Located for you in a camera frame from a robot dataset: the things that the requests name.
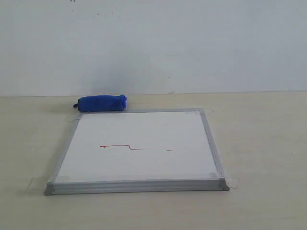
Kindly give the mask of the blue cloth eraser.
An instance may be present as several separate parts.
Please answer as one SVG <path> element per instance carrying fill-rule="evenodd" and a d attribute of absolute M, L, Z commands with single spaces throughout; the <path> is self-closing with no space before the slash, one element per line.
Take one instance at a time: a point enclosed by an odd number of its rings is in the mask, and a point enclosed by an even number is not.
<path fill-rule="evenodd" d="M 125 95 L 96 95 L 85 96 L 78 99 L 73 108 L 79 112 L 112 112 L 123 111 L 127 107 L 127 97 Z"/>

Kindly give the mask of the white board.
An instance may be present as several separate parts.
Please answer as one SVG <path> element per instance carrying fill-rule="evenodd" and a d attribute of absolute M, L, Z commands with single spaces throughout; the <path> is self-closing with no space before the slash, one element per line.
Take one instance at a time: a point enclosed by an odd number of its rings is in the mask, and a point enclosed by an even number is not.
<path fill-rule="evenodd" d="M 78 113 L 44 194 L 228 191 L 201 108 Z"/>

